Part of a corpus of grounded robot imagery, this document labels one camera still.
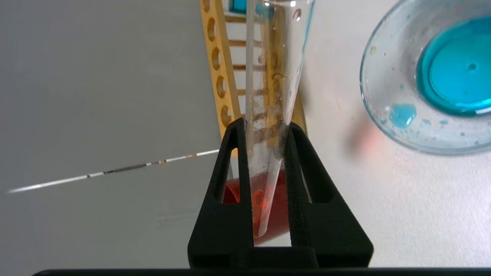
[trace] water droplet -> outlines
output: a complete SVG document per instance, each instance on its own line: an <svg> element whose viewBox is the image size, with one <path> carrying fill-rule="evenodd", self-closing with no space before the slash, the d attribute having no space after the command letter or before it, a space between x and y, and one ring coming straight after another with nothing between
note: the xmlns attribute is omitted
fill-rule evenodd
<svg viewBox="0 0 491 276"><path fill-rule="evenodd" d="M293 19L295 21L299 21L300 20L300 17L302 17L302 10L301 9L298 9L295 11L295 13L293 14Z"/></svg>
<svg viewBox="0 0 491 276"><path fill-rule="evenodd" d="M389 119L398 128L408 127L416 118L416 107L413 104L393 104Z"/></svg>

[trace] black clamp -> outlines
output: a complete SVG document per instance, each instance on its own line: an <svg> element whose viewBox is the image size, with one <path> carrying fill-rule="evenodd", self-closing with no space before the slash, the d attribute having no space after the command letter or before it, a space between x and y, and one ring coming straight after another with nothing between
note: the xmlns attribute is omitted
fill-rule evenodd
<svg viewBox="0 0 491 276"><path fill-rule="evenodd" d="M235 148L239 153L240 202L222 204L230 154ZM368 266L372 243L308 137L294 123L290 126L284 162L292 247L254 247L244 120L238 119L228 126L188 244L191 268Z"/></svg>

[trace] glass petri dish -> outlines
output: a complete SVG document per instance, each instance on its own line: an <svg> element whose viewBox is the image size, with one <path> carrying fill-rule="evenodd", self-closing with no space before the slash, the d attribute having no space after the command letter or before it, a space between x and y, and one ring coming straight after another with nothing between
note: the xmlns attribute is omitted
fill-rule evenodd
<svg viewBox="0 0 491 276"><path fill-rule="evenodd" d="M491 145L491 1L402 0L365 48L360 88L388 137L457 155Z"/></svg>

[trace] liquid residue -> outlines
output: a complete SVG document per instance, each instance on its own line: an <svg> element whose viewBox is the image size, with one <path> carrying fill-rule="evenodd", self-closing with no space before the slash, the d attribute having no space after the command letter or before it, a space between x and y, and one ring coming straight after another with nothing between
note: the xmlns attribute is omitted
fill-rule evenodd
<svg viewBox="0 0 491 276"><path fill-rule="evenodd" d="M451 27L419 59L418 90L437 109L460 116L491 111L491 17Z"/></svg>
<svg viewBox="0 0 491 276"><path fill-rule="evenodd" d="M393 104L389 120L398 128L408 127L416 118L416 107L413 104Z"/></svg>

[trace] test tube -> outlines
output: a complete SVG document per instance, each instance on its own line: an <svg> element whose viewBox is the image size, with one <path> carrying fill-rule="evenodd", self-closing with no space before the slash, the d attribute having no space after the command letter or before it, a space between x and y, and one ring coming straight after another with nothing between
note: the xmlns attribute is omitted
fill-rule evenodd
<svg viewBox="0 0 491 276"><path fill-rule="evenodd" d="M314 0L248 0L245 132L254 237L265 234Z"/></svg>

